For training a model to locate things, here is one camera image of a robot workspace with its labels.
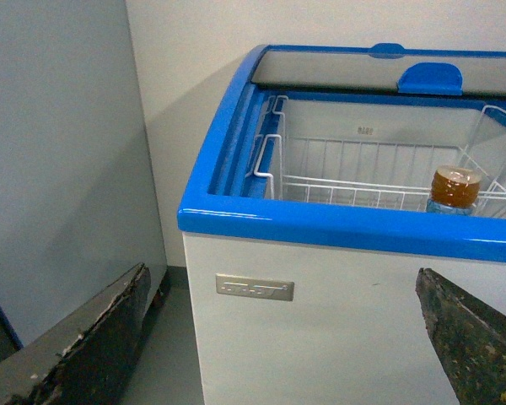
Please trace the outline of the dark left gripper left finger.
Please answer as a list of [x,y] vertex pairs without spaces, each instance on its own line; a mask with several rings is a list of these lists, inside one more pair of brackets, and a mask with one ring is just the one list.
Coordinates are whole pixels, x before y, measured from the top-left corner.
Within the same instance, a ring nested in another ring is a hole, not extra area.
[[1,362],[0,404],[117,404],[150,287],[150,271],[139,263]]

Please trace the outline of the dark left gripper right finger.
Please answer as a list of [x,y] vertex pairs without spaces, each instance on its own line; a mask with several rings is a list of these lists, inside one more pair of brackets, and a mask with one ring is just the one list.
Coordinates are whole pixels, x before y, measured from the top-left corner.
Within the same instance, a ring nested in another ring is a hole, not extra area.
[[506,316],[431,268],[416,293],[429,340],[461,404],[506,404]]

